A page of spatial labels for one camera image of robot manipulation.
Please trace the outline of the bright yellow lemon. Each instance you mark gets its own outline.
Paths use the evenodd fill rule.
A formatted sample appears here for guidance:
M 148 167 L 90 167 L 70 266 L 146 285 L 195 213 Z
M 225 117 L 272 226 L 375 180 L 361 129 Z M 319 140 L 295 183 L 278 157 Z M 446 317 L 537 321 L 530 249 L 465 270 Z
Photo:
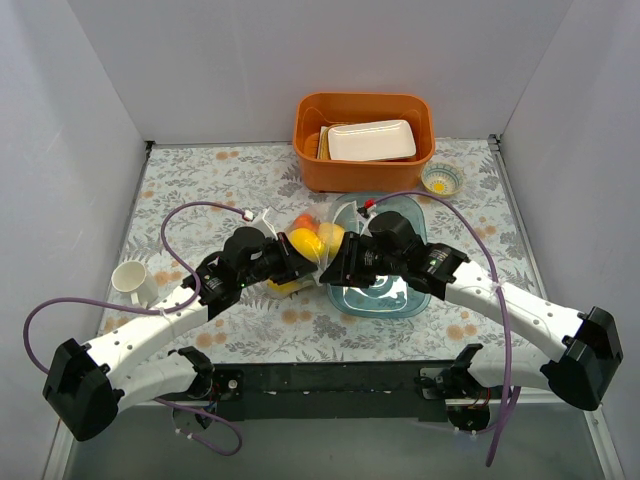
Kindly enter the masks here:
M 298 281 L 291 281 L 284 284 L 277 284 L 272 280 L 266 281 L 266 287 L 277 296 L 288 296 L 296 292 L 301 288 L 301 284 Z

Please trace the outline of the yellow mango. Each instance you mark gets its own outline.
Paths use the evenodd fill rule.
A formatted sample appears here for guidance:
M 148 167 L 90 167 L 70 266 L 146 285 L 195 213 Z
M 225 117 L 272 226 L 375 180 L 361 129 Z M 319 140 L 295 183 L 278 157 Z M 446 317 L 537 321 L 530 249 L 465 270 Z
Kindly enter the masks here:
M 326 252 L 326 245 L 314 231 L 308 228 L 296 228 L 288 233 L 288 239 L 304 258 L 314 263 L 321 262 Z

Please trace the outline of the small orange pumpkin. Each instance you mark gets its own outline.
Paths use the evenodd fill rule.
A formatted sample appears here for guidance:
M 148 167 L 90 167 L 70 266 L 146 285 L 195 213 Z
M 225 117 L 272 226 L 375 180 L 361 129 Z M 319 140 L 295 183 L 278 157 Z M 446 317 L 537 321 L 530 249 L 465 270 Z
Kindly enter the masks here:
M 305 228 L 313 232 L 317 232 L 320 223 L 311 214 L 301 214 L 293 222 L 295 229 Z

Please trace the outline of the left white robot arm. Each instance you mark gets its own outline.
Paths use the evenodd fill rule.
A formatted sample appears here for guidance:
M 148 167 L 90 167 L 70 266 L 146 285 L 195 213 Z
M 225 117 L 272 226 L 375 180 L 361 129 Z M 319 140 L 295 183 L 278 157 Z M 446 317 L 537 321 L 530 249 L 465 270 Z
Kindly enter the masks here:
M 266 280 L 287 284 L 318 271 L 325 258 L 325 244 L 300 230 L 266 237 L 241 227 L 159 303 L 160 314 L 139 316 L 84 344 L 69 339 L 58 346 L 43 396 L 78 441 L 94 438 L 139 402 L 178 392 L 203 399 L 214 370 L 203 354 L 187 348 L 155 364 L 146 359 L 236 304 L 244 288 Z

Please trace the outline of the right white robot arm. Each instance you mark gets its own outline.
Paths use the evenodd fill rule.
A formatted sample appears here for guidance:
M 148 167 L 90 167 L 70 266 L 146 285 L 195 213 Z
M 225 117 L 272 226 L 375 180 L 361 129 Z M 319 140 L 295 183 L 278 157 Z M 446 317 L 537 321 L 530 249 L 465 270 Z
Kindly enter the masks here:
M 594 411 L 623 353 L 613 316 L 598 307 L 584 313 L 498 284 L 466 254 L 428 243 L 397 212 L 375 216 L 366 234 L 347 232 L 322 273 L 324 284 L 367 288 L 378 277 L 401 277 L 412 289 L 483 315 L 528 341 L 511 355 L 466 346 L 428 386 L 475 397 L 484 389 L 521 386 L 549 390 L 569 405 Z

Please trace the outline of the clear zip top bag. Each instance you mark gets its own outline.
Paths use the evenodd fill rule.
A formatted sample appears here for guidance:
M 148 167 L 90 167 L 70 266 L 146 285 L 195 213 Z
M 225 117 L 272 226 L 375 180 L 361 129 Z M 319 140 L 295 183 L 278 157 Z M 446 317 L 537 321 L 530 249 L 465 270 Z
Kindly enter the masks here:
M 360 232 L 354 200 L 313 205 L 302 211 L 284 229 L 292 246 L 317 269 L 291 282 L 278 285 L 266 281 L 266 292 L 274 298 L 285 298 L 296 291 L 319 286 L 319 278 L 338 253 L 346 231 Z

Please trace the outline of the pale yellow lemon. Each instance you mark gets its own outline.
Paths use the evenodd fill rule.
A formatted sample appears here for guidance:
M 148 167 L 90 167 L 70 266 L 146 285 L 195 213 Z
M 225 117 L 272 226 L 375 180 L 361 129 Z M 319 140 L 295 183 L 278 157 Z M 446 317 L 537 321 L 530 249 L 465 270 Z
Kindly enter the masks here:
M 335 255 L 342 244 L 345 230 L 338 224 L 323 222 L 319 225 L 317 236 L 326 246 L 330 255 Z

